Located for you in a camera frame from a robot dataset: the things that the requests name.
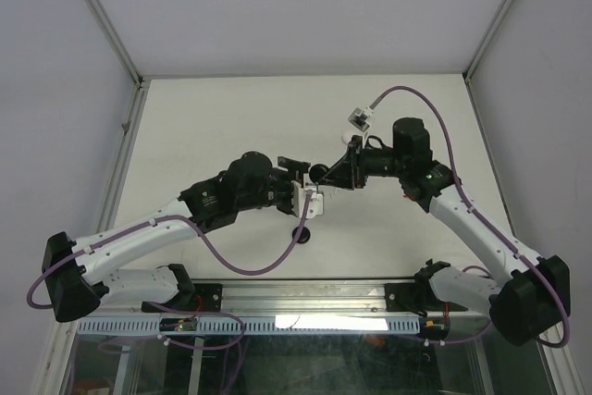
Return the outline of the aluminium mounting rail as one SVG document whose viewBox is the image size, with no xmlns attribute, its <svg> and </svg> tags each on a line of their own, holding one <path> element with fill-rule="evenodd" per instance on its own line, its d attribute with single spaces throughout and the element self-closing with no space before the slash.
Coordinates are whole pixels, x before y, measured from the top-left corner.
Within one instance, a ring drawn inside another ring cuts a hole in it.
<svg viewBox="0 0 592 395">
<path fill-rule="evenodd" d="M 48 289 L 59 322 L 97 311 L 146 314 L 230 313 L 235 316 L 434 314 L 444 309 L 410 279 L 202 280 L 164 267 L 113 273 L 94 285 L 83 281 Z"/>
</svg>

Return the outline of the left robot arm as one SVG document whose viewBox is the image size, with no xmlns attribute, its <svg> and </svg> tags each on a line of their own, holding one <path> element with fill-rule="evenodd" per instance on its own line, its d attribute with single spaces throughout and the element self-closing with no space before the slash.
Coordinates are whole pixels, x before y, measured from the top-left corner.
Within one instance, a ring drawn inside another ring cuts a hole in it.
<svg viewBox="0 0 592 395">
<path fill-rule="evenodd" d="M 184 265 L 153 270 L 128 265 L 168 245 L 203 239 L 233 224 L 241 212 L 274 207 L 304 221 L 312 201 L 305 188 L 310 168 L 306 162 L 280 157 L 273 163 L 264 154 L 247 152 L 135 222 L 77 239 L 58 232 L 47 240 L 36 282 L 46 287 L 49 301 L 35 302 L 35 290 L 29 289 L 27 303 L 52 311 L 59 323 L 82 319 L 107 303 L 186 309 L 195 290 Z"/>
</svg>

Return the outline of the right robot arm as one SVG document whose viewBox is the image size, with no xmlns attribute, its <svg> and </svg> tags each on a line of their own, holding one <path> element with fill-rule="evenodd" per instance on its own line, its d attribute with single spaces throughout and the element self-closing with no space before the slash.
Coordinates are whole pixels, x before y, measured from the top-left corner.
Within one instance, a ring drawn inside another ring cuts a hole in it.
<svg viewBox="0 0 592 395">
<path fill-rule="evenodd" d="M 404 117 L 392 126 L 391 146 L 374 147 L 360 136 L 348 142 L 333 166 L 310 172 L 318 186 L 357 190 L 371 177 L 398 179 L 404 195 L 447 226 L 485 266 L 488 277 L 435 262 L 415 274 L 414 300 L 425 309 L 451 302 L 478 312 L 510 344 L 521 346 L 571 311 L 570 270 L 554 255 L 545 258 L 504 233 L 479 211 L 450 166 L 434 160 L 421 119 Z"/>
</svg>

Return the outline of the black earbud case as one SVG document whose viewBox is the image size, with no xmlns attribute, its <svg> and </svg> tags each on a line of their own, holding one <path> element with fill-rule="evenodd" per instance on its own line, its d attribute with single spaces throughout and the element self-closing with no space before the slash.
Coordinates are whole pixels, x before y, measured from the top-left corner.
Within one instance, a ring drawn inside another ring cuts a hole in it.
<svg viewBox="0 0 592 395">
<path fill-rule="evenodd" d="M 291 237 L 296 240 L 298 244 L 305 244 L 311 239 L 311 231 L 307 227 L 302 229 L 295 228 L 291 232 Z"/>
<path fill-rule="evenodd" d="M 319 184 L 328 170 L 329 167 L 324 164 L 312 165 L 308 172 L 309 180 L 314 184 Z"/>
</svg>

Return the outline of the right aluminium frame post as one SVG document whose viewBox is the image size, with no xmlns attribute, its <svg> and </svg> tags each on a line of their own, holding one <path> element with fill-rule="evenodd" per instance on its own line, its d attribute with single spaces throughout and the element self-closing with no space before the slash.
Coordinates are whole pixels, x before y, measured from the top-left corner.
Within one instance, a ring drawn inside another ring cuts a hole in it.
<svg viewBox="0 0 592 395">
<path fill-rule="evenodd" d="M 501 26 L 503 25 L 506 18 L 509 16 L 515 1 L 516 0 L 500 1 L 469 63 L 467 64 L 465 70 L 462 73 L 462 77 L 466 85 L 471 84 L 473 76 L 477 72 L 483 58 L 487 54 L 488 48 L 490 47 L 490 45 L 492 45 L 496 35 L 500 31 Z"/>
</svg>

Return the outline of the left aluminium frame post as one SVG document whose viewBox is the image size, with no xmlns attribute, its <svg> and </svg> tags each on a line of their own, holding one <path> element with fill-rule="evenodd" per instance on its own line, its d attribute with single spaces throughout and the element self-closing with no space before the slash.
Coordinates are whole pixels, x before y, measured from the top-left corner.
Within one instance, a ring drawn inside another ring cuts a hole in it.
<svg viewBox="0 0 592 395">
<path fill-rule="evenodd" d="M 127 75 L 131 78 L 133 84 L 136 86 L 141 85 L 142 74 L 138 70 L 136 64 L 133 62 L 128 49 L 121 40 L 116 27 L 107 14 L 107 11 L 105 10 L 101 0 L 84 0 L 84 2 L 89 8 L 107 43 L 115 53 L 119 63 L 124 68 Z"/>
</svg>

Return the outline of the aluminium frame post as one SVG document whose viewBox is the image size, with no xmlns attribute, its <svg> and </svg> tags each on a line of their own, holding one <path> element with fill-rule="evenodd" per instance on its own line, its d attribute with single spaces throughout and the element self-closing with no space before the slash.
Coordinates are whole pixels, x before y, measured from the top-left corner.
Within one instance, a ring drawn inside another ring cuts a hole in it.
<svg viewBox="0 0 592 395">
<path fill-rule="evenodd" d="M 136 64 L 133 62 L 128 49 L 121 40 L 116 27 L 107 14 L 107 11 L 105 10 L 101 0 L 84 0 L 84 2 L 89 8 L 107 43 L 115 53 L 119 63 L 124 68 L 127 75 L 131 78 L 133 84 L 136 86 L 141 85 L 142 74 L 138 70 Z"/>
<path fill-rule="evenodd" d="M 506 18 L 509 16 L 515 1 L 516 0 L 500 1 L 469 63 L 467 64 L 465 70 L 462 73 L 462 77 L 466 85 L 471 84 L 473 76 L 477 72 L 483 58 L 487 54 L 488 48 L 490 47 L 490 45 L 492 45 L 496 35 L 500 31 L 501 26 L 503 25 Z"/>
</svg>

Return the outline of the white earbud case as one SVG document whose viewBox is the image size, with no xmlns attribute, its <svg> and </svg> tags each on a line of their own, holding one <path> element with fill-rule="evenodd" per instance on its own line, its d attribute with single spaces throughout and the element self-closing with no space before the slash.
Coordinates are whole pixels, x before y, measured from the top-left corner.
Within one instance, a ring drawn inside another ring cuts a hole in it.
<svg viewBox="0 0 592 395">
<path fill-rule="evenodd" d="M 351 140 L 351 138 L 352 138 L 352 135 L 349 132 L 344 132 L 341 135 L 341 139 L 345 144 L 347 144 Z"/>
</svg>

